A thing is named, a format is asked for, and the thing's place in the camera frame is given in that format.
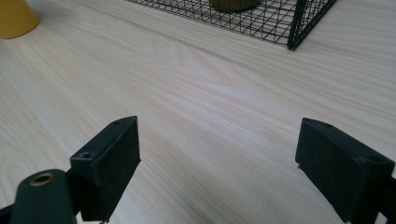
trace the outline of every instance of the yellow object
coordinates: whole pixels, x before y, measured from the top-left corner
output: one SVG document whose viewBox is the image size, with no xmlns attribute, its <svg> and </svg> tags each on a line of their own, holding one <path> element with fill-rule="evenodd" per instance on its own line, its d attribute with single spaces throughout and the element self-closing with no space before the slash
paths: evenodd
<svg viewBox="0 0 396 224">
<path fill-rule="evenodd" d="M 25 0 L 0 0 L 0 38 L 24 35 L 37 25 L 38 17 Z"/>
</svg>

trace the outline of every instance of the table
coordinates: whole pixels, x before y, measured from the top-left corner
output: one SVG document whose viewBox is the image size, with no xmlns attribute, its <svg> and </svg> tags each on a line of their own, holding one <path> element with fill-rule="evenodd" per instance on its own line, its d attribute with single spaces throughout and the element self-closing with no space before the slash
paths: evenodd
<svg viewBox="0 0 396 224">
<path fill-rule="evenodd" d="M 394 0 L 339 1 L 295 52 L 122 0 L 28 3 L 40 24 L 0 40 L 0 207 L 132 115 L 111 223 L 342 223 L 294 161 L 302 118 L 396 161 Z"/>
</svg>

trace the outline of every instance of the brown container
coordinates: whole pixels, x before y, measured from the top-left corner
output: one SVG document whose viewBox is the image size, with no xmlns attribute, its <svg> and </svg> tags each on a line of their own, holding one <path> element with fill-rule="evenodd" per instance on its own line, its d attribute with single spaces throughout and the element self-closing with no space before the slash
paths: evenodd
<svg viewBox="0 0 396 224">
<path fill-rule="evenodd" d="M 257 6 L 262 0 L 209 0 L 216 11 L 243 11 Z"/>
</svg>

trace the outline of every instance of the wooden table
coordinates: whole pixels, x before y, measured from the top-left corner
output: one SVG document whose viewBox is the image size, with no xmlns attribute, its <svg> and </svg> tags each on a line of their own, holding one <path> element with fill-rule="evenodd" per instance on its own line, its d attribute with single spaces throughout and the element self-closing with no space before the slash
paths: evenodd
<svg viewBox="0 0 396 224">
<path fill-rule="evenodd" d="M 295 52 L 122 0 L 28 2 L 40 24 L 0 40 L 0 207 L 132 115 L 111 223 L 342 223 L 294 161 L 304 117 L 396 161 L 394 0 L 339 1 Z"/>
</svg>

